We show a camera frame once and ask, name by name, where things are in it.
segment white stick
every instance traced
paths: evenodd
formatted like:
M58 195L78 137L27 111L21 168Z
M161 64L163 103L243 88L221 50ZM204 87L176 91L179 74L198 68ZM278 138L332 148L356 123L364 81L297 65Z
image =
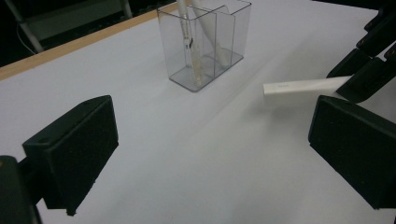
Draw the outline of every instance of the white stick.
M195 83L198 86L202 85L202 67L201 67L201 59L199 53L199 46L197 43L193 41L191 36L191 27L189 22L189 14L187 11L186 2L184 0L177 0L178 4L178 13L179 16L182 18L180 19L181 22L181 29L183 32L184 37L184 45L185 45L185 56L186 56L186 64L188 67L192 67Z
M342 98L335 91L349 79L350 77L330 77L304 81L264 83L264 102L267 106L296 105L315 100L320 95Z
M213 48L216 49L216 56L219 60L219 63L222 67L227 67L230 65L230 60L224 54L224 51L217 39L215 39L216 34L216 27L213 21L211 21L208 17L203 16L206 14L203 11L204 7L201 4L200 0L191 0L193 10L196 17L199 17L199 22L201 23L206 36L209 38L210 43L212 44Z

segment wooden table edge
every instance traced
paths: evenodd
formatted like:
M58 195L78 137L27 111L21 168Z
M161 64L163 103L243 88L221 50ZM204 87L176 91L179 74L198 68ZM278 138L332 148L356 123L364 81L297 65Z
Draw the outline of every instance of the wooden table edge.
M124 31L138 24L141 24L145 21L150 21L155 18L157 18L157 10L150 11L143 15L131 18L128 21L120 22L116 25L107 27L106 29L100 30L93 34L86 35L79 39L70 41L59 47L46 50L44 52L22 59L15 63L11 63L3 67L0 67L0 81L15 76L18 73L35 68L40 64L47 63L54 59L60 58L65 54L71 53L78 49L82 49L90 44L105 39L111 35L115 35L121 31Z

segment floor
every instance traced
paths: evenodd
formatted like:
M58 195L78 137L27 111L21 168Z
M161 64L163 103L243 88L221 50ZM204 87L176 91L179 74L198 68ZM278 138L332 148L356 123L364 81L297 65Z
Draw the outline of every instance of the floor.
M135 0L130 0L131 10L134 17L175 2L175 0L153 0L151 2L134 1ZM2 36L0 38L0 67L34 55L32 52L33 47L21 28L19 28L15 22L15 19L7 8L5 1L0 1L0 18L0 27L2 29ZM51 49L67 43L68 41L107 28L108 26L114 25L123 20L124 17L122 12L115 13L102 18L101 20L85 24L60 35L45 39L41 44L44 49Z

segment clear plastic container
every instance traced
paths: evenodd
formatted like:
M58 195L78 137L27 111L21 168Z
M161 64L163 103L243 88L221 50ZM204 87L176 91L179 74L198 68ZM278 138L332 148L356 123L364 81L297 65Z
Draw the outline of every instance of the clear plastic container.
M169 78L199 91L244 58L251 4L239 0L187 1L158 8Z

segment white tabletop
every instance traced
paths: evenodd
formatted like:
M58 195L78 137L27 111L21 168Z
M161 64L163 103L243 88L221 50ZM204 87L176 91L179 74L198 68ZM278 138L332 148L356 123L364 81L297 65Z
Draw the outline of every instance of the white tabletop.
M113 97L120 146L74 217L50 223L393 223L309 146L315 101L268 108L262 84L325 78L376 11L251 0L246 57L198 93L168 80L157 20L0 82L0 154L82 101ZM363 104L396 122L396 82Z

